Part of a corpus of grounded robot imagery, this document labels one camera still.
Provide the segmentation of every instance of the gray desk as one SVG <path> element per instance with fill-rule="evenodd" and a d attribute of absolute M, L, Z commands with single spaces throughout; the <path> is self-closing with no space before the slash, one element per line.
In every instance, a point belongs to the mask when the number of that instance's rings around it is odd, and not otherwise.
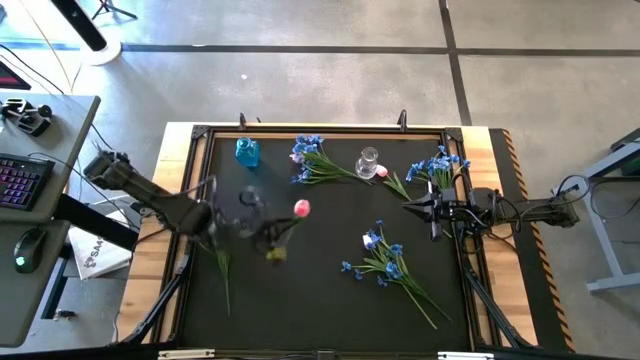
<path fill-rule="evenodd" d="M 26 98 L 33 105 L 51 106 L 56 115 L 51 127 L 39 138 L 17 130 L 13 124 L 2 124 L 0 152 L 26 156 L 42 152 L 75 163 L 89 126 L 100 103 L 96 96 L 42 95 L 0 91 L 0 99 Z M 16 347 L 24 342 L 31 326 L 51 271 L 69 230 L 69 222 L 51 221 L 71 169 L 56 164 L 54 176 L 38 200 L 35 213 L 0 209 L 0 346 Z M 47 230 L 42 262 L 31 274 L 18 274 L 13 264 L 16 241 L 37 224 Z"/>
<path fill-rule="evenodd" d="M 98 110 L 100 98 L 0 91 L 0 100 L 10 97 L 26 98 L 33 106 L 47 104 L 51 106 L 54 116 L 49 129 L 37 138 L 20 131 L 9 121 L 0 122 L 0 153 L 27 156 L 41 152 L 74 166 Z M 38 155 L 34 157 L 47 159 Z M 33 210 L 25 212 L 0 208 L 0 221 L 43 223 L 50 220 L 70 173 L 70 167 L 56 163 L 51 179 Z"/>

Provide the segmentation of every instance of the tripod leg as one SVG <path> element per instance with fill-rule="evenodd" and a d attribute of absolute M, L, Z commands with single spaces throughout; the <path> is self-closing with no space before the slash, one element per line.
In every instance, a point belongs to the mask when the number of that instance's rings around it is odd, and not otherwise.
<path fill-rule="evenodd" d="M 117 13 L 121 13 L 121 14 L 127 15 L 127 16 L 129 16 L 129 17 L 131 17 L 131 18 L 134 18 L 134 19 L 138 20 L 138 17 L 137 17 L 136 15 L 134 15 L 134 14 L 132 14 L 132 13 L 128 12 L 128 11 L 124 11 L 124 10 L 122 10 L 122 9 L 118 9 L 118 8 L 117 8 L 117 7 L 115 7 L 115 6 L 106 5 L 106 8 L 107 8 L 107 11 L 109 11 L 109 10 L 111 10 L 111 11 L 115 11 L 115 12 L 117 12 Z"/>
<path fill-rule="evenodd" d="M 95 19 L 96 19 L 96 17 L 98 17 L 98 15 L 100 15 L 100 11 L 102 11 L 102 8 L 103 8 L 103 7 L 104 7 L 104 4 L 103 4 L 103 5 L 100 5 L 100 7 L 98 8 L 98 11 L 96 11 L 96 13 L 95 13 L 95 14 L 93 14 L 93 16 L 91 17 L 91 20 L 95 20 Z"/>

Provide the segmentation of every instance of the clear glass jar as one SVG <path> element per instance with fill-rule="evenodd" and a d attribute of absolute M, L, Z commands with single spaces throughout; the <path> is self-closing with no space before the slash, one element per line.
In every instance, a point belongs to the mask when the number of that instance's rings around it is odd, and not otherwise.
<path fill-rule="evenodd" d="M 371 179 L 378 167 L 378 150 L 369 146 L 362 150 L 361 155 L 356 162 L 356 174 L 363 179 Z"/>

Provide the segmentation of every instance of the desk leg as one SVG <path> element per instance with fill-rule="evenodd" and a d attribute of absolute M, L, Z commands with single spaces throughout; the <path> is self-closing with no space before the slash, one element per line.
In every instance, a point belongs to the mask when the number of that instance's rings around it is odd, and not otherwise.
<path fill-rule="evenodd" d="M 53 217 L 67 220 L 82 230 L 97 235 L 123 249 L 133 250 L 138 233 L 121 225 L 99 212 L 90 209 L 78 200 L 62 194 Z"/>

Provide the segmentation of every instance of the computer mouse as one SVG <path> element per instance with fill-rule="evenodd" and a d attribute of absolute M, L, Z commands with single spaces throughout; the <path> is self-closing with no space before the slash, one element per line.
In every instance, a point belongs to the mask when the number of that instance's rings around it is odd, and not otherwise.
<path fill-rule="evenodd" d="M 34 228 L 24 234 L 13 251 L 16 271 L 21 274 L 32 273 L 42 260 L 42 248 L 47 238 L 45 230 Z"/>

